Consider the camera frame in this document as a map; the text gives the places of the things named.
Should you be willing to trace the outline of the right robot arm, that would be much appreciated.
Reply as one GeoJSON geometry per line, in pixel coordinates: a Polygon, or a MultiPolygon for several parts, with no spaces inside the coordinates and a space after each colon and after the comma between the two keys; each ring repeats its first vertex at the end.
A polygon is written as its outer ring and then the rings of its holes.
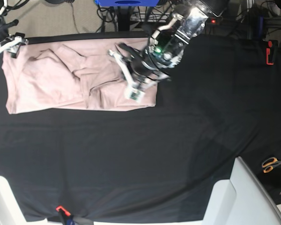
{"type": "Polygon", "coordinates": [[[25,34],[17,32],[11,35],[8,31],[8,29],[17,26],[19,20],[15,19],[7,23],[4,18],[10,11],[20,9],[27,3],[27,0],[20,0],[10,6],[8,0],[0,0],[0,54],[6,51],[11,54],[12,58],[17,58],[20,47],[28,44],[25,34]]]}

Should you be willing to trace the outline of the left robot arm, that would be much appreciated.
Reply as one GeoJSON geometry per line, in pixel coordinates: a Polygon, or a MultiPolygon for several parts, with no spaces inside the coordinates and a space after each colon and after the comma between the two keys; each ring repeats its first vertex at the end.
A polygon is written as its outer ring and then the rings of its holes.
{"type": "Polygon", "coordinates": [[[151,30],[142,50],[125,43],[118,47],[128,56],[109,50],[127,82],[125,97],[140,102],[149,88],[168,80],[165,69],[180,63],[190,40],[202,33],[209,18],[221,16],[227,4],[226,0],[184,0],[174,7],[164,25],[151,30]]]}

